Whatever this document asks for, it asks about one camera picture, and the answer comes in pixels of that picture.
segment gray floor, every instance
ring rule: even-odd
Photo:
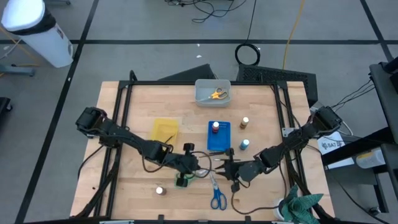
[[[217,8],[227,6],[224,1],[212,2]],[[398,25],[393,16],[398,3],[393,0],[366,2],[384,38],[398,40]],[[78,40],[92,3],[93,0],[74,0],[71,6],[66,6],[53,2],[49,9],[66,35]],[[253,0],[248,0],[224,18],[194,24],[191,18],[203,14],[193,6],[172,7],[162,0],[100,0],[87,39],[195,39],[198,43],[200,39],[245,39],[253,4]],[[299,5],[299,1],[258,1],[251,38],[287,39]],[[0,34],[0,40],[6,39]],[[377,37],[359,0],[307,0],[294,39],[377,40]],[[284,45],[257,46],[261,48],[260,66],[282,67]],[[209,63],[220,78],[234,80],[238,72],[235,47],[236,44],[84,45],[26,221],[69,216],[76,172],[86,145],[86,138],[76,131],[74,122],[84,107],[96,104],[101,82],[126,79],[130,69],[140,80],[157,80],[204,63]],[[398,45],[388,48],[393,56],[398,56]],[[248,60],[254,57],[250,51],[239,54]],[[332,105],[367,81],[370,64],[385,60],[378,44],[291,45],[286,69],[316,73],[319,100],[324,105]],[[5,65],[11,63],[31,63],[31,59],[16,49],[2,61]],[[68,67],[52,68],[42,60],[35,77],[4,75],[0,78],[0,96],[10,97],[14,105],[0,128],[0,177],[6,180],[0,184],[0,223],[15,220],[68,71]],[[376,92],[348,103],[339,114],[357,136],[365,136],[386,125]],[[336,174],[336,178],[342,179],[343,185],[364,207],[377,205],[372,186],[347,181],[341,173]],[[398,213],[397,200],[388,176],[383,175],[381,179],[387,186],[390,213],[380,217],[392,223],[394,212]],[[337,217],[375,223],[349,201],[330,176],[328,183]]]

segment scissors handle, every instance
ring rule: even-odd
[[[219,93],[218,95],[213,96],[213,99],[222,100],[222,99],[226,98],[227,96],[228,96],[228,93],[226,91],[223,91],[223,92]]]
[[[212,209],[226,209],[226,197],[220,190],[214,190],[214,197],[211,199],[210,206]]]
[[[224,91],[222,88],[217,87],[216,91],[213,94],[211,94],[210,97],[212,99],[222,100],[222,99],[226,98],[227,96],[228,96],[228,92],[227,91]]]

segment blue block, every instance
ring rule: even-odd
[[[220,128],[217,133],[213,133],[212,125],[215,121],[209,121],[207,130],[207,149],[210,151],[221,151],[231,147],[231,123],[227,121],[217,121]]]

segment black ring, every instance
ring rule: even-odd
[[[251,49],[253,49],[255,52],[256,52],[256,54],[257,54],[257,60],[256,60],[256,62],[254,62],[253,64],[251,64],[251,65],[254,65],[254,66],[256,66],[256,65],[258,65],[259,63],[260,63],[260,50],[256,47],[256,46],[254,46],[254,45],[252,45],[252,44],[246,44],[246,43],[244,43],[244,44],[239,44],[237,47],[236,47],[236,49],[235,49],[235,59],[236,59],[236,61],[238,62],[238,64],[243,64],[240,60],[239,60],[239,57],[238,57],[238,51],[239,51],[239,49],[241,48],[241,47],[243,47],[243,46],[248,46],[248,47],[250,47]]]

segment white bin lid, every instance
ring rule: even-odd
[[[31,28],[42,20],[44,10],[43,0],[9,0],[1,24],[9,31]]]

